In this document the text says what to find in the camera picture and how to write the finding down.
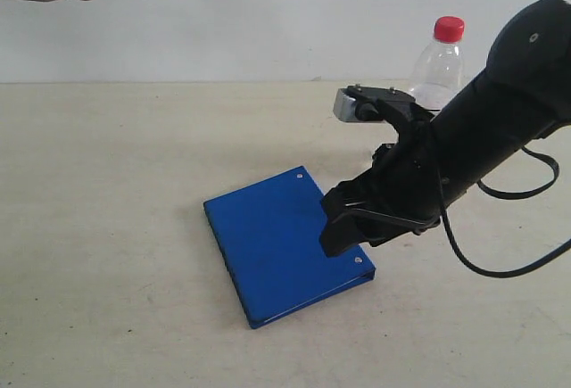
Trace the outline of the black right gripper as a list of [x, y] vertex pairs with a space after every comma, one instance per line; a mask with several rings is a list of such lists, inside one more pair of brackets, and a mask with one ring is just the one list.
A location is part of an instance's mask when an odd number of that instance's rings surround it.
[[[422, 233], [439, 223], [440, 204], [467, 190], [467, 102], [455, 98], [431, 118], [414, 103], [366, 103], [359, 115], [381, 118], [398, 132], [392, 149], [378, 151], [358, 181], [330, 189], [320, 205], [327, 221], [319, 236], [323, 252], [338, 257], [358, 244], [384, 244]], [[363, 209], [384, 219], [357, 216]]]

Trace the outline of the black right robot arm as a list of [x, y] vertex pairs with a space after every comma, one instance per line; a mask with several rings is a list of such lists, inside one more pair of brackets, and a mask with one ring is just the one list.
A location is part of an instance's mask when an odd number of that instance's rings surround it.
[[398, 139], [322, 199], [324, 253], [421, 234], [530, 141], [569, 124], [570, 5], [539, 0], [516, 14], [484, 69], [437, 114], [402, 91], [359, 85], [337, 92], [334, 113], [344, 122], [387, 122]]

